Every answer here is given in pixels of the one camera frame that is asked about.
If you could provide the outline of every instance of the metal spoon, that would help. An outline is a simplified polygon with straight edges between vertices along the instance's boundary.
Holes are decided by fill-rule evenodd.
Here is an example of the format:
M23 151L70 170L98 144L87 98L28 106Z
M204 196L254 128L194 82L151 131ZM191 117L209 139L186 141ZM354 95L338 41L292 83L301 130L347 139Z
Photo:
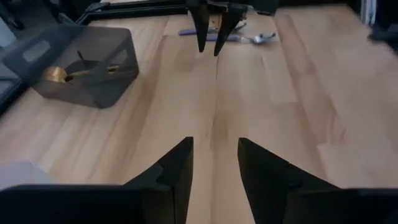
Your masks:
M240 43L250 43L254 45L264 44L270 42L276 36L275 32L271 33L263 33L259 35L255 35L254 37L245 37L243 35L231 34L228 36L227 41L230 42L240 42ZM207 41L216 41L216 34L207 35Z

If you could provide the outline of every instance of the wooden surface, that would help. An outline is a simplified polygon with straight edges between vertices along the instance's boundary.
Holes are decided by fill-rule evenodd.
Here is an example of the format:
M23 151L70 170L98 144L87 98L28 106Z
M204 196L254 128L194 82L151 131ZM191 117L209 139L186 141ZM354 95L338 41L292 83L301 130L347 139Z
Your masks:
M29 90L0 120L0 164L28 160L61 183L125 183L195 138L187 223L254 223L239 175L247 137L339 187L398 187L398 63L346 6L248 15L269 45L198 53L187 16L97 21L131 30L141 73L112 107Z

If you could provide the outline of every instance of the translucent gray bin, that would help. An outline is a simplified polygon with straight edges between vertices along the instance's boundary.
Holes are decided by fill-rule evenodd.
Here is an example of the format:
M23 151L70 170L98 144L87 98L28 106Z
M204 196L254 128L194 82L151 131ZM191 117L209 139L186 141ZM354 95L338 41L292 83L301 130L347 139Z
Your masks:
M139 73L128 29L60 25L3 58L21 80L46 98L107 108L115 104ZM67 82L46 79L49 67L68 74L84 71Z

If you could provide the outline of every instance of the gold metal piece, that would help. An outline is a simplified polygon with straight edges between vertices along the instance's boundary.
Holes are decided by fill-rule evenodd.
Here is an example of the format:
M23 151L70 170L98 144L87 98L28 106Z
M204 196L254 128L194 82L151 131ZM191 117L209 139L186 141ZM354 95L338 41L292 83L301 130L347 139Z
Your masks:
M113 74L113 72L119 68L119 65L113 65L113 66L109 66L108 67L108 72L109 74ZM73 72L71 74L69 74L70 76L78 76L78 75L86 75L88 74L88 70L84 70L84 71L79 71L79 72Z
M108 67L109 74L112 75L115 72L115 70L118 68L119 68L119 65L109 66ZM65 69L58 67L58 66L51 66L44 71L44 77L48 81L66 83L66 81L65 81L66 78L71 80L71 79L73 79L74 76L86 75L86 74L88 74L88 72L89 72L89 70L84 70L84 71L79 71L79 72L73 72L68 75L68 73L67 73L67 71L65 71Z
M57 66L51 66L44 71L44 77L48 81L66 83L65 78L67 76L67 71Z

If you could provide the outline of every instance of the purple utensil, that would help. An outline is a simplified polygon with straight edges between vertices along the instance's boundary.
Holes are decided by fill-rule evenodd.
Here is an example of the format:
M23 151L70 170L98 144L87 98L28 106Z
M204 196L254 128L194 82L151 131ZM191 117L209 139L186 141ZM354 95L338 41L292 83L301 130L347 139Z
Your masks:
M217 28L215 27L209 27L207 30L207 33L212 33L212 32L217 32ZM182 29L178 32L179 35L194 35L197 33L197 30L195 28L193 29Z

